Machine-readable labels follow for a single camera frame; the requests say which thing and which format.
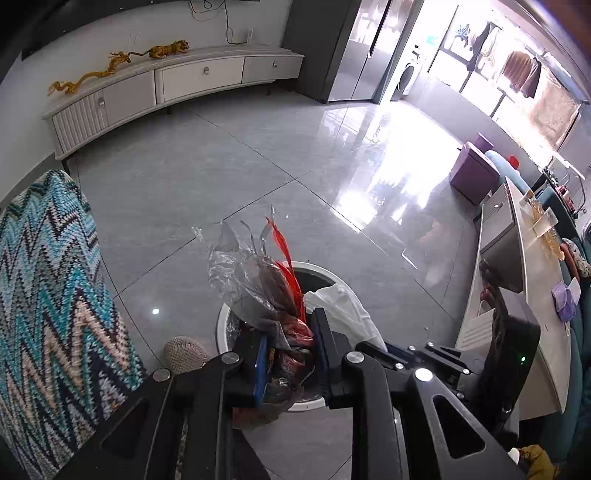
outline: golden dragon figurine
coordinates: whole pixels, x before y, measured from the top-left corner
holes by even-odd
[[[137,53],[136,51],[130,51],[130,55],[137,55],[143,57],[144,55],[150,54],[152,59],[163,59],[169,55],[176,55],[177,53],[187,53],[189,50],[189,42],[187,40],[177,40],[170,45],[155,45],[144,53]]]
[[[143,57],[147,54],[150,54],[150,57],[153,59],[163,59],[168,55],[176,55],[177,53],[187,53],[189,50],[189,42],[187,40],[177,40],[170,45],[161,46],[156,45],[153,46],[151,49],[144,53],[137,53],[135,51],[130,51],[129,53],[125,53],[123,51],[111,52],[109,58],[111,59],[109,62],[109,67],[102,71],[102,72],[88,72],[85,73],[76,83],[72,82],[53,82],[47,91],[47,96],[51,95],[56,90],[62,91],[65,90],[66,93],[72,94],[76,93],[78,87],[82,82],[84,82],[87,78],[90,77],[108,77],[109,75],[114,75],[115,70],[117,69],[117,65],[119,63],[131,63],[131,59],[129,58],[130,55],[137,55],[138,57]]]
[[[111,61],[109,62],[109,67],[106,70],[103,70],[102,72],[85,73],[82,77],[80,77],[80,80],[78,80],[76,83],[53,82],[49,86],[49,89],[47,91],[47,96],[50,96],[56,90],[59,90],[61,92],[64,89],[66,90],[66,93],[69,93],[69,94],[76,93],[80,84],[82,82],[84,82],[87,78],[90,78],[90,77],[103,78],[103,77],[108,77],[109,75],[114,75],[115,70],[117,69],[117,65],[119,65],[119,63],[131,63],[131,59],[129,58],[129,53],[125,53],[122,51],[111,52],[111,55],[109,56],[109,58],[111,59]]]

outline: purple box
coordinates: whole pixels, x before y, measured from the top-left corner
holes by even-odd
[[[449,183],[478,205],[499,183],[499,172],[480,150],[466,142],[452,168]]]
[[[482,153],[486,153],[494,147],[494,145],[480,132],[478,132],[478,135],[474,139],[474,146]]]

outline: white plastic bag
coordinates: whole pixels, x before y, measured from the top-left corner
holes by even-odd
[[[308,313],[323,308],[332,331],[342,333],[355,347],[364,340],[387,351],[384,339],[367,310],[353,291],[343,284],[334,284],[315,292],[304,294],[304,306]]]

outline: plastic bag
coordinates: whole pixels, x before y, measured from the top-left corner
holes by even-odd
[[[259,237],[248,230],[244,242],[226,222],[209,254],[209,283],[221,294],[233,313],[252,327],[269,333],[277,349],[264,404],[273,404],[271,417],[287,410],[301,397],[301,384],[314,370],[314,338],[307,327],[303,295],[297,282],[285,238],[274,222],[274,211]],[[287,266],[267,255],[266,241],[273,239],[285,255]],[[260,415],[251,413],[253,418]]]
[[[352,346],[364,340],[386,352],[386,344],[367,310],[346,285],[335,284],[304,295],[304,305],[311,313],[323,308],[330,329],[346,335]]]

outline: beige pouf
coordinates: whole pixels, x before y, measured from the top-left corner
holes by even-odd
[[[207,362],[205,349],[189,337],[171,338],[164,345],[164,354],[175,375],[197,370]]]

